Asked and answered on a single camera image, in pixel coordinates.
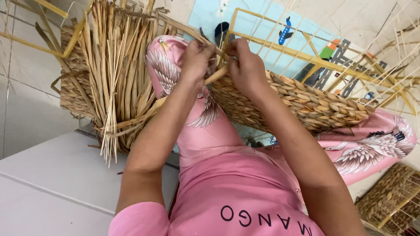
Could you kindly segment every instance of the bundle of dried reeds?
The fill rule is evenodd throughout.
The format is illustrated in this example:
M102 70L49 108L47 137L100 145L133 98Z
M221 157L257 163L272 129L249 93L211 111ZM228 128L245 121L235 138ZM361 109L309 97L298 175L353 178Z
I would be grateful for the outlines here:
M148 111L155 100L144 54L157 35L158 25L149 17L126 14L133 10L95 0L79 38L99 118L95 125L103 137L101 154L108 164L117 151L129 152L139 130L151 117ZM151 7L143 13L149 15ZM139 118L137 122L130 122L135 118Z

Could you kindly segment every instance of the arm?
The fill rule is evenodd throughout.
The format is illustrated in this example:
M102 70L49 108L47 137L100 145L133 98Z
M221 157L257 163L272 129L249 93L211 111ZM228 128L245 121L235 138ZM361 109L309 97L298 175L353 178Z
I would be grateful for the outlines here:
M365 236L350 193L318 142L267 83L264 63L244 39L226 49L236 56L230 71L236 88L264 114L288 165L299 181L309 217L326 236Z
M203 76L213 53L213 46L200 50L196 41L187 47L179 82L131 147L116 214L139 202L158 202L164 206L162 168L204 86Z

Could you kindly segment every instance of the pink shirt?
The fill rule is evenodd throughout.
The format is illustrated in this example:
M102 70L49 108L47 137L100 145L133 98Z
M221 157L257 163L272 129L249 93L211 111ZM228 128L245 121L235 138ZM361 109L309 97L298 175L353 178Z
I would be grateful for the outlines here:
M182 168L172 216L159 203L119 212L109 236L323 236L302 212L293 185L262 158L228 153Z

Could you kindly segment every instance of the person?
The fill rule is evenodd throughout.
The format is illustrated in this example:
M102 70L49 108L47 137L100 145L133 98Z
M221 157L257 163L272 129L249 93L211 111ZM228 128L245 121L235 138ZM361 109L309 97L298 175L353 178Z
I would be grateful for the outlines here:
M367 140L393 139L408 154L415 136L406 121L375 112L353 136L325 133L317 140L271 89L261 58L246 40L235 39L226 49L231 78L278 140L276 146L245 146L204 87L214 51L174 36L150 43L145 60L152 85L157 98L168 97L131 147L109 235L367 235L346 187L355 178L344 177L360 179L401 158L370 150ZM368 128L378 123L391 131ZM175 142L181 168L168 219L161 173Z

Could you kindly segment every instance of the pink pants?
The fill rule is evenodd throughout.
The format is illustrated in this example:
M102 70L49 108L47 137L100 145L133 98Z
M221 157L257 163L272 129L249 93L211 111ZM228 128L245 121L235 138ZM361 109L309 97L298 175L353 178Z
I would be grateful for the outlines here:
M180 58L188 43L182 38L167 35L159 36L150 43L146 62L158 98L170 94L176 84L181 73ZM351 185L405 157L413 150L417 137L404 118L377 110L351 130L338 128L334 132L319 134L317 140L346 184ZM208 88L203 88L197 96L177 145L181 167L189 167L223 153L243 153L265 159L283 169L299 189L297 179L279 147L273 145L254 149L245 146Z

